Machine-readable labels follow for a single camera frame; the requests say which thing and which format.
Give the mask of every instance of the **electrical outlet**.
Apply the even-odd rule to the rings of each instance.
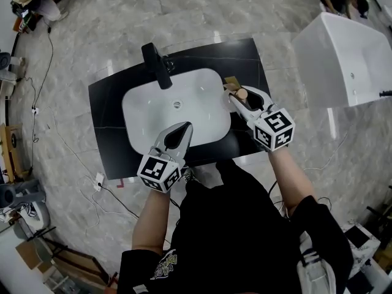
[[[98,185],[98,183],[103,185],[104,184],[104,179],[105,179],[105,176],[103,174],[97,173],[96,181],[95,181],[96,185],[94,185],[94,188],[96,189],[97,192],[100,191],[100,186]]]

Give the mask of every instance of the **black marble slab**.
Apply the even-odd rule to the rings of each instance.
[[[170,75],[208,68],[225,77],[235,76],[243,86],[270,93],[264,70],[253,39],[215,43],[169,55],[174,63]],[[144,63],[118,72],[89,86],[92,121],[97,144],[108,179],[136,176],[142,155],[130,145],[122,101],[128,90],[156,81]],[[191,147],[187,165],[194,167],[260,151],[245,121],[230,114],[232,124],[227,135],[214,143]]]

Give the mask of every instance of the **tiled floor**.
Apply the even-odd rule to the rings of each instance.
[[[53,25],[50,35],[55,52],[37,101],[40,113],[35,133],[39,141],[34,144],[34,175],[47,193],[59,238],[97,257],[109,272],[119,270],[121,252],[130,248],[135,220],[116,214],[126,211],[104,190],[95,193],[85,176],[104,172],[92,126],[88,85],[141,62],[140,47],[151,41],[171,53],[252,36],[273,100],[296,121],[290,146],[293,156],[303,168],[321,168],[330,161],[323,170],[307,169],[306,173],[317,194],[331,199],[336,219],[343,222],[363,217],[366,205],[376,206],[388,194],[392,100],[334,110],[307,107],[291,41],[319,13],[318,0],[63,0],[60,5],[70,14]],[[50,53],[42,21],[33,33],[20,37],[16,54],[27,58],[27,76],[37,89]],[[33,97],[31,85],[22,82],[10,101],[10,123],[23,123],[27,166],[32,151]],[[274,182],[265,153],[236,161],[266,188]],[[200,167],[197,174],[208,186],[220,182],[213,165]],[[148,194],[140,183],[127,179],[122,189],[116,187],[118,180],[105,184],[140,213]],[[88,202],[93,194],[101,208]],[[179,203],[184,195],[180,182],[172,198]],[[277,195],[278,187],[273,191],[273,196]],[[94,226],[96,208],[100,222]],[[169,240],[177,219],[178,210],[171,206]]]

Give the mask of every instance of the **sink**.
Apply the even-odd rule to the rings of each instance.
[[[351,107],[392,90],[392,50],[375,29],[322,12],[293,47],[310,107]]]
[[[173,85],[168,89],[153,81],[130,89],[122,99],[129,141],[140,154],[148,154],[159,133],[180,122],[194,127],[191,146],[218,141],[230,128],[218,73],[199,69],[170,78]]]

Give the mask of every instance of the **black shirt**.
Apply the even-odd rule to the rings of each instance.
[[[303,231],[332,266],[337,292],[343,293],[352,253],[325,205],[307,197],[288,220],[265,192],[225,196],[224,186],[215,189],[208,196],[187,194],[163,257],[143,250],[122,254],[119,294],[143,288],[149,293],[301,293],[296,265]]]

